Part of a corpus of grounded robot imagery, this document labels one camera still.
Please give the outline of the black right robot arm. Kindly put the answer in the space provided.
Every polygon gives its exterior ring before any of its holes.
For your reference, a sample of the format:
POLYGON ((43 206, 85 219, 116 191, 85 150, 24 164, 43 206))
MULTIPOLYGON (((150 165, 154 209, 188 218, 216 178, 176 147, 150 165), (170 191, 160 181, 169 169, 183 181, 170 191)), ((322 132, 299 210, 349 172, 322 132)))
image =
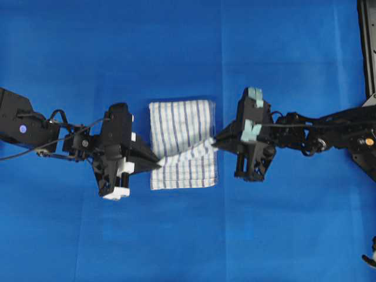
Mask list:
POLYGON ((375 106, 362 106, 320 118, 296 112, 279 115, 259 88, 245 88, 237 115, 214 138, 213 147, 237 156, 235 177, 262 182, 277 148, 289 148, 311 157, 331 148, 346 149, 353 161, 375 179, 375 106))

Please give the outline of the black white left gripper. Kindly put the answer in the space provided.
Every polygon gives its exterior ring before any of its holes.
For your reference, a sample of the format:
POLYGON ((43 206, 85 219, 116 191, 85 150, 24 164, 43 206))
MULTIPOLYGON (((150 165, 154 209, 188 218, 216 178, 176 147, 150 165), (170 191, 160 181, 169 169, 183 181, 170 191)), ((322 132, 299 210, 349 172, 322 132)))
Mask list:
POLYGON ((126 103, 114 104, 105 112, 92 164, 99 196, 104 199, 120 200, 130 195, 127 177, 133 171, 125 165, 128 154, 135 164, 134 174, 161 168, 150 146, 132 132, 132 123, 133 115, 126 103))

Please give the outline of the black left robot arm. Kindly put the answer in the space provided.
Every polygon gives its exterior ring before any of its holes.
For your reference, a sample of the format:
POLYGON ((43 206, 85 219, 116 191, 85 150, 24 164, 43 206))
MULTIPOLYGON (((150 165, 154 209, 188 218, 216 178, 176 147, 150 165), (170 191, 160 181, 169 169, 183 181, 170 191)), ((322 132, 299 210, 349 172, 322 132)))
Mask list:
POLYGON ((132 130, 134 117, 126 103, 109 107, 98 135, 90 126, 73 125, 61 109, 49 118, 34 111, 28 98, 1 89, 1 140, 40 157, 74 162, 91 161, 101 198, 130 195, 129 177, 159 169, 158 157, 132 130))

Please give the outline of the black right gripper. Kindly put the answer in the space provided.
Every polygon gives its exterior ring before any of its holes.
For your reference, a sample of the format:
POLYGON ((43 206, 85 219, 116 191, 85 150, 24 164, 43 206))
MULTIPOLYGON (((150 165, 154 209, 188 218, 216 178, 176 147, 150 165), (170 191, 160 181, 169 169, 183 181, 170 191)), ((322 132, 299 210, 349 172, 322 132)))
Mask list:
POLYGON ((234 175, 247 182, 262 182, 266 171, 276 154, 276 148, 270 144, 270 128, 266 124, 273 123, 270 108, 267 111, 267 123, 263 123, 260 135, 255 142, 244 143, 240 140, 242 127, 238 115, 226 128, 215 136, 213 147, 237 155, 234 175))

